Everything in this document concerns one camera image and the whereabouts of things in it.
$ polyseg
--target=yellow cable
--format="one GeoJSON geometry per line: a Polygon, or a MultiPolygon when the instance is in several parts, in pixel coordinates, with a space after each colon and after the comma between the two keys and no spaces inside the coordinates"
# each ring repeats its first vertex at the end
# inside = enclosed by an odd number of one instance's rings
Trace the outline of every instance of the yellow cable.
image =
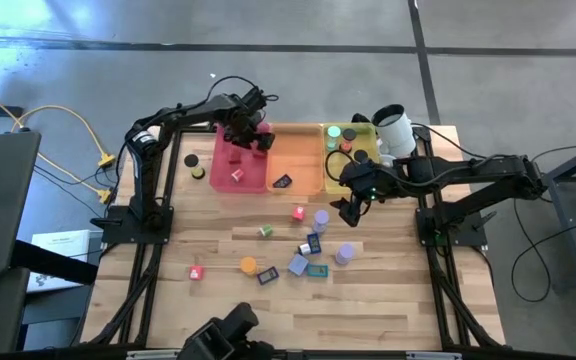
{"type": "Polygon", "coordinates": [[[44,105],[44,106],[40,106],[36,109],[32,109],[26,113],[24,113],[23,115],[21,115],[19,117],[19,123],[14,123],[12,124],[12,129],[10,129],[10,132],[15,131],[15,128],[17,128],[17,125],[19,125],[20,123],[23,124],[24,120],[26,120],[26,118],[28,118],[30,115],[39,112],[41,110],[45,110],[45,109],[56,109],[56,110],[63,110],[69,114],[71,114],[72,116],[76,117],[77,119],[79,119],[84,126],[86,127],[86,129],[88,130],[88,132],[90,133],[90,137],[92,137],[93,141],[95,142],[95,144],[97,145],[97,149],[99,149],[99,153],[101,154],[101,156],[104,155],[108,155],[104,149],[101,147],[101,144],[99,143],[99,139],[97,138],[97,135],[95,134],[94,131],[92,131],[92,128],[90,128],[90,124],[88,124],[88,121],[86,121],[86,119],[84,119],[81,115],[77,114],[75,111],[73,111],[72,109],[69,109],[65,106],[60,106],[60,105],[44,105]]]}
{"type": "MultiPolygon", "coordinates": [[[[23,123],[21,122],[21,120],[24,119],[25,117],[27,117],[27,116],[29,116],[29,115],[37,112],[37,111],[40,111],[40,110],[43,110],[43,109],[46,109],[46,108],[55,108],[55,107],[57,107],[57,106],[56,106],[56,105],[41,106],[41,107],[39,107],[39,108],[37,108],[37,109],[34,109],[34,110],[29,111],[28,113],[22,115],[20,118],[17,118],[17,117],[16,117],[15,115],[13,115],[4,105],[2,105],[2,104],[0,103],[0,108],[1,108],[6,114],[8,114],[8,116],[10,116],[10,118],[13,119],[14,122],[15,122],[15,124],[16,124],[17,126],[19,126],[20,128],[24,126],[23,123]]],[[[99,142],[97,141],[94,133],[93,133],[92,130],[90,129],[90,126],[88,126],[88,123],[86,122],[86,120],[84,120],[82,117],[80,117],[78,114],[76,114],[74,111],[72,111],[72,110],[70,110],[70,109],[63,108],[62,110],[65,110],[65,111],[70,112],[71,114],[73,114],[73,115],[75,115],[76,117],[80,118],[80,119],[84,122],[84,124],[86,125],[86,128],[88,128],[88,130],[91,132],[91,135],[93,135],[93,139],[95,139],[95,142],[97,143],[100,151],[102,152],[102,157],[103,157],[104,152],[103,152],[103,150],[101,149],[101,145],[99,145],[99,142]]],[[[47,162],[49,165],[51,165],[51,166],[54,167],[55,169],[63,172],[64,174],[66,174],[66,175],[70,176],[71,178],[73,178],[75,181],[80,182],[82,185],[84,185],[84,186],[87,187],[88,189],[96,192],[97,195],[99,195],[99,196],[102,197],[102,198],[105,196],[105,193],[108,191],[108,190],[96,189],[96,188],[94,188],[93,186],[91,186],[90,184],[86,183],[85,181],[81,181],[81,179],[79,179],[77,176],[73,175],[70,171],[62,168],[61,166],[55,164],[53,161],[51,161],[50,159],[48,159],[48,158],[47,158],[46,156],[44,156],[42,153],[38,153],[37,156],[39,156],[39,158],[41,158],[43,161],[47,162]]]]}

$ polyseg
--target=wooden tabletop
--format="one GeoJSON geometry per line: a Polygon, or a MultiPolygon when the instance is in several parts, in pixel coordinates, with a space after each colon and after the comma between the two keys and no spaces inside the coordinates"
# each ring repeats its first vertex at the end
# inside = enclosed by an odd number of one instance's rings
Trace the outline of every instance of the wooden tabletop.
{"type": "MultiPolygon", "coordinates": [[[[454,126],[435,129],[458,141],[454,126]]],[[[461,152],[433,134],[437,156],[460,160],[461,152]]],[[[209,185],[214,135],[188,134],[175,178],[172,205],[175,219],[171,241],[164,247],[154,300],[148,347],[183,345],[187,336],[213,316],[225,316],[237,303],[252,305],[259,326],[249,333],[276,348],[413,350],[439,349],[439,335],[425,251],[418,245],[413,212],[415,199],[374,204],[357,228],[348,227],[328,202],[338,197],[235,195],[216,193],[209,185]],[[183,165],[189,153],[199,156],[207,171],[194,180],[183,165]],[[303,226],[295,226],[295,206],[306,209],[303,226]],[[287,271],[298,245],[311,232],[313,214],[329,211],[330,224],[322,237],[323,254],[314,263],[328,264],[330,276],[296,277],[287,271]],[[260,239],[260,225],[271,224],[273,235],[260,239]],[[336,250],[350,243],[356,257],[346,266],[334,261],[336,250]],[[239,270],[244,256],[263,267],[275,266],[280,278],[260,286],[239,270]],[[188,279],[188,268],[205,268],[202,281],[188,279]]],[[[167,164],[169,154],[165,155],[167,164]]],[[[130,157],[126,157],[118,204],[133,193],[130,157]]],[[[163,166],[159,189],[167,172],[163,166]]],[[[469,193],[467,185],[444,189],[446,201],[469,193]]],[[[126,297],[135,246],[120,245],[101,261],[85,321],[82,341],[97,335],[126,297]]],[[[456,248],[455,261],[464,301],[488,333],[503,343],[495,295],[488,268],[469,248],[456,248]]],[[[141,314],[138,303],[131,338],[141,314]]],[[[453,339],[454,311],[447,307],[453,339]]]]}

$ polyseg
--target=lavender cylinder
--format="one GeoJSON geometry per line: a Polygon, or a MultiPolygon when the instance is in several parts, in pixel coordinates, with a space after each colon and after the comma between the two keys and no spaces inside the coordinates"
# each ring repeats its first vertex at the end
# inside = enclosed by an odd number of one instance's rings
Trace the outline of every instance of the lavender cylinder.
{"type": "Polygon", "coordinates": [[[355,256],[355,249],[350,244],[343,244],[337,251],[337,255],[335,256],[335,260],[339,265],[346,265],[352,260],[352,257],[355,256]]]}
{"type": "Polygon", "coordinates": [[[330,221],[330,216],[326,210],[319,210],[315,213],[315,223],[312,225],[312,229],[321,234],[326,231],[328,227],[328,221],[330,221]]]}

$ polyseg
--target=orange bin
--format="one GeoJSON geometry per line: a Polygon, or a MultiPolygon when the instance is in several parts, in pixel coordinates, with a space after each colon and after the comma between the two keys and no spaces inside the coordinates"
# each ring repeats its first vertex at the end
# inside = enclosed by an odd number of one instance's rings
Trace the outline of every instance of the orange bin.
{"type": "Polygon", "coordinates": [[[268,151],[266,187],[270,192],[288,195],[318,194],[324,183],[324,133],[321,124],[271,124],[275,142],[268,151]],[[292,184],[274,188],[284,175],[292,184]]]}

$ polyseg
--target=concrete floor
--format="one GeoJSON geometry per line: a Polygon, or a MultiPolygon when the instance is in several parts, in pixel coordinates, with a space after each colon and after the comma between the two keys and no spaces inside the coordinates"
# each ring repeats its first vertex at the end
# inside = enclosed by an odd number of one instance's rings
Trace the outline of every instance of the concrete floor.
{"type": "MultiPolygon", "coordinates": [[[[418,0],[427,46],[576,49],[576,1],[418,0]]],[[[195,102],[213,76],[249,77],[281,96],[271,121],[348,121],[401,103],[418,122],[456,125],[461,143],[478,153],[541,151],[576,144],[576,53],[560,56],[430,55],[429,69],[439,118],[430,119],[406,0],[25,0],[0,1],[0,37],[178,44],[356,45],[359,53],[245,51],[113,51],[41,49],[42,42],[0,48],[0,99],[34,108],[61,104],[91,122],[116,153],[132,122],[179,101],[195,102]],[[384,50],[379,47],[390,47],[384,50]]],[[[224,92],[245,89],[227,83],[224,92]]],[[[0,118],[0,132],[11,122],[0,118]]],[[[44,112],[30,126],[43,134],[42,151],[82,176],[95,171],[96,148],[81,124],[66,114],[44,112]]],[[[573,151],[539,161],[552,169],[573,151]]],[[[103,211],[82,187],[70,190],[103,211]]],[[[494,207],[486,226],[496,295],[509,345],[576,355],[576,291],[551,293],[538,304],[512,291],[510,267],[526,247],[512,204],[494,207]]],[[[519,202],[534,239],[559,230],[543,202],[519,202]]],[[[92,213],[41,177],[33,177],[19,232],[92,228],[92,213]]],[[[542,247],[555,279],[570,267],[567,248],[542,247]]],[[[534,255],[518,268],[518,286],[537,296],[545,277],[534,255]]],[[[81,308],[85,294],[68,306],[81,308]]],[[[27,348],[64,345],[72,321],[29,329],[27,348]],[[42,334],[64,336],[42,336],[42,334]]]]}

